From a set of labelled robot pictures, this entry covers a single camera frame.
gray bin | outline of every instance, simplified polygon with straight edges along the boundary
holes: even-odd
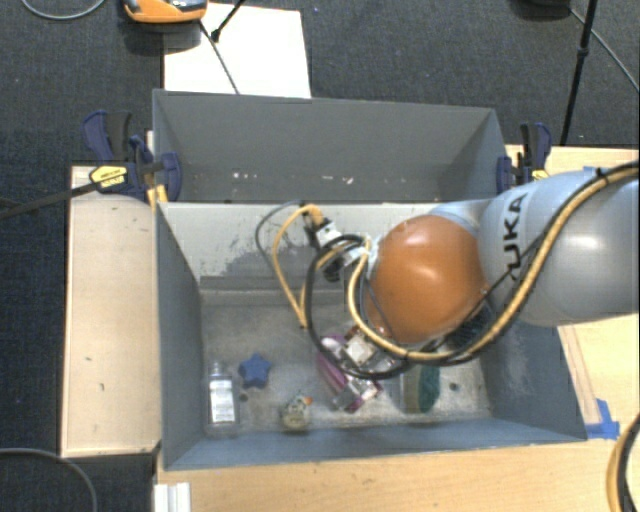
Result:
[[[312,345],[253,242],[273,203],[293,197],[323,203],[345,232],[375,236],[428,211],[436,198],[494,195],[504,147],[493,111],[164,91],[154,99],[156,151],[178,151],[185,171],[180,202],[160,205],[156,215],[165,468],[586,439],[557,331],[518,322],[479,360],[443,369],[441,397],[426,414],[396,407],[403,379],[385,383],[385,395],[355,415],[332,410]],[[372,119],[385,128],[372,127]],[[332,167],[345,162],[348,170]],[[267,187],[269,177],[277,187]],[[274,229],[265,227],[265,240]],[[311,257],[301,231],[292,230],[282,251],[294,285]],[[319,286],[323,332],[347,325],[342,304],[340,290]],[[239,361],[256,351],[273,363],[267,388],[245,392],[236,437],[207,438],[207,356],[228,363],[237,378]],[[313,396],[313,421],[291,434],[279,428],[277,409],[297,391]]]

glass bottle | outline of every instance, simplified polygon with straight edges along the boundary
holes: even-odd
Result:
[[[235,435],[238,426],[235,386],[233,377],[220,361],[209,364],[205,393],[205,433],[211,437]]]

bin floor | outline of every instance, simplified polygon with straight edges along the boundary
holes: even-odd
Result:
[[[320,335],[344,334],[351,327],[342,294],[324,293],[314,306]],[[490,417],[478,361],[443,368],[440,397],[427,413],[406,412],[405,387],[415,386],[420,367],[382,382],[384,391],[355,413],[336,410],[332,393],[315,365],[316,350],[280,290],[224,292],[201,289],[205,361],[225,363],[236,379],[239,431],[282,429],[280,410],[298,393],[313,398],[309,428],[348,428]],[[239,364],[258,352],[271,362],[264,389],[242,388]]]

black carpet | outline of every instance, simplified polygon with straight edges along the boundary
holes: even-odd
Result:
[[[93,1],[31,3],[69,12]],[[584,15],[586,3],[572,6]],[[559,139],[582,31],[573,16],[520,0],[248,5],[302,11],[314,96],[493,107],[509,143],[520,142],[523,121],[542,121]],[[600,2],[595,23],[636,81],[639,21],[640,3],[620,0]],[[151,127],[161,40],[128,22],[118,0],[64,23],[5,0],[0,37],[1,197],[28,201],[64,189],[72,162],[92,157],[79,127],[94,110],[131,111],[132,133]],[[638,94],[594,39],[568,143],[638,146]],[[64,205],[0,222],[0,448],[57,449],[65,229]],[[81,464],[100,510],[148,510],[150,457]],[[88,510],[87,499],[82,482],[64,468],[0,458],[2,511]]]
[[[32,0],[47,12],[93,3]],[[0,196],[28,201],[63,190],[73,161],[92,158],[80,124],[97,109],[130,110],[151,127],[161,39],[108,1],[73,22],[44,21],[19,1],[0,7]],[[65,297],[65,206],[0,223],[0,448],[56,451]],[[100,510],[150,504],[151,457],[82,461]],[[53,462],[0,456],[0,510],[90,510],[82,481]]]

white paper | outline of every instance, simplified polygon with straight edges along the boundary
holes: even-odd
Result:
[[[233,8],[209,3],[203,24],[210,33]],[[165,36],[164,88],[170,91],[233,94],[220,58],[201,34],[181,49],[184,35]],[[298,11],[242,6],[216,44],[240,94],[310,98],[307,57]]]

